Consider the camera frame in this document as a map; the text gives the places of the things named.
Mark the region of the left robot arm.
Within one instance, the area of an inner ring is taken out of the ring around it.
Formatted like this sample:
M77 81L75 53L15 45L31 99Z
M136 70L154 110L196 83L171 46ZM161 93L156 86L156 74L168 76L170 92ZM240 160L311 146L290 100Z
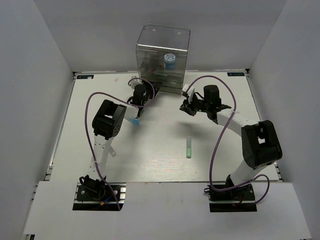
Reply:
M87 100L84 123L88 139L90 136L87 118L91 98L95 95L105 95L116 100L113 102L105 99L92 120L94 143L88 142L92 157L85 177L93 181L104 182L107 180L107 159L109 155L114 155L111 144L119 134L123 121L127 120L133 125L139 125L139 118L142 116L144 108L149 106L162 86L160 82L149 82L141 78L131 79L128 85L133 89L133 94L127 101L104 92L94 92Z

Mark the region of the clear plastic drawer organizer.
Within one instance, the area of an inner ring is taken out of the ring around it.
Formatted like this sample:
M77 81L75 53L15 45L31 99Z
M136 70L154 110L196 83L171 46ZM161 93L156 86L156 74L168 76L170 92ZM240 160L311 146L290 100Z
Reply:
M191 31L187 28L146 24L135 47L139 77L149 82L160 82L161 92L181 94L184 86ZM164 55L175 55L175 68L166 70ZM163 69L151 72L163 65Z

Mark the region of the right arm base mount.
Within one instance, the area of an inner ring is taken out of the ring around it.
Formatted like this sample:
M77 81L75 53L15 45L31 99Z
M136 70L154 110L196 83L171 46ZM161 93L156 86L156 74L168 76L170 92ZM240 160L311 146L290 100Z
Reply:
M216 191L208 185L204 193L209 198L211 213L245 213L256 212L256 197L251 184L229 190Z

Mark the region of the blue white round tape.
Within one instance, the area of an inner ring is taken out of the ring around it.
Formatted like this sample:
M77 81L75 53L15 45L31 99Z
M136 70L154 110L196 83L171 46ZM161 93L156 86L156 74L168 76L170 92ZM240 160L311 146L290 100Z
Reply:
M166 53L164 55L164 68L166 70L173 70L176 66L176 56L173 53Z

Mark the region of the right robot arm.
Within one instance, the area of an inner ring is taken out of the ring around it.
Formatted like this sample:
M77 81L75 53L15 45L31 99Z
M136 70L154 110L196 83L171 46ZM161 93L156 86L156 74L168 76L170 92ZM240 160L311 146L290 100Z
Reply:
M195 88L185 84L182 95L185 97L180 110L190 116L196 113L206 113L209 120L223 127L212 156L215 157L222 137L227 129L241 137L243 160L236 170L227 176L226 195L236 200L244 193L245 185L250 184L259 176L261 171L283 156L281 145L270 120L256 121L239 114L235 108L223 104L220 91L216 85L206 85L204 96L198 98Z

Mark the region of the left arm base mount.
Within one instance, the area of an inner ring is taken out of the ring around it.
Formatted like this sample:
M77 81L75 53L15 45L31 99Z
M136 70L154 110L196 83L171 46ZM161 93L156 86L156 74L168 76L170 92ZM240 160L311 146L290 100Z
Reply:
M121 210L125 203L127 185L126 183L111 183L110 185L118 200ZM107 185L100 193L95 193L86 189L78 182L75 190L72 210L110 212L119 211L119 208L110 188Z

